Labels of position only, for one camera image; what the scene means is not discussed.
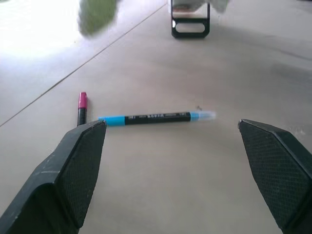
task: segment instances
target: pen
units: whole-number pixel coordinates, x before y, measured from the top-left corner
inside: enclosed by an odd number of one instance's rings
[[[85,123],[87,123],[87,94],[82,92],[79,95],[77,126]]]
[[[99,120],[106,121],[108,126],[123,126],[131,124],[149,124],[166,122],[190,122],[198,120],[215,119],[215,112],[212,111],[191,111],[166,114],[138,115],[138,116],[106,116],[99,117]]]

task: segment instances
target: magenta marker cap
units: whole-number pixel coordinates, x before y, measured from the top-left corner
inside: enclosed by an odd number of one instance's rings
[[[78,109],[87,109],[87,93],[82,92],[79,95],[79,104],[78,104]]]

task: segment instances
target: textured rubber pad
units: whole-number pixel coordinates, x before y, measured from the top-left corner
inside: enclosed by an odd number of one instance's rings
[[[254,180],[279,228],[311,233],[305,220],[311,212],[312,155],[285,130],[245,119],[238,127]]]
[[[97,182],[105,130],[95,121],[69,131],[3,213],[0,233],[78,233]]]

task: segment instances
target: pink marker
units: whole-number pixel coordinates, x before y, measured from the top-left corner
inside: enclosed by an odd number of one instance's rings
[[[87,93],[82,92],[79,95],[77,126],[85,123],[87,123]]]

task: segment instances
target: gray floor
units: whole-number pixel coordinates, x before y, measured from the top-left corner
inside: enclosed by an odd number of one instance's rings
[[[123,4],[121,13],[133,10],[130,2]],[[21,77],[22,70],[5,70],[1,88],[7,85],[6,96],[1,100],[9,113],[1,112],[0,213],[36,165],[75,127],[78,94],[86,91],[89,120],[197,106],[216,111],[217,118],[109,128],[80,233],[280,233],[252,178],[237,123],[247,118],[287,129],[312,151],[309,5],[286,1],[275,19],[277,3],[264,3],[267,11],[261,14],[261,1],[234,0],[225,16],[213,12],[205,40],[175,40],[164,4],[147,4],[146,16],[134,17],[137,23],[129,28],[118,28],[121,14],[111,29],[116,34],[81,39],[75,52],[72,45],[58,56],[36,58],[47,64],[28,68],[25,81],[10,83],[6,78]],[[297,13],[296,23],[289,13]],[[109,35],[116,37],[114,42]],[[87,60],[76,58],[78,51],[92,58],[103,49],[101,40],[108,41],[107,48],[72,74],[58,63],[51,68],[50,58],[71,61],[72,68],[82,65]],[[15,59],[25,61],[8,52],[6,56],[12,67]],[[57,75],[46,82],[31,79],[40,71]]]

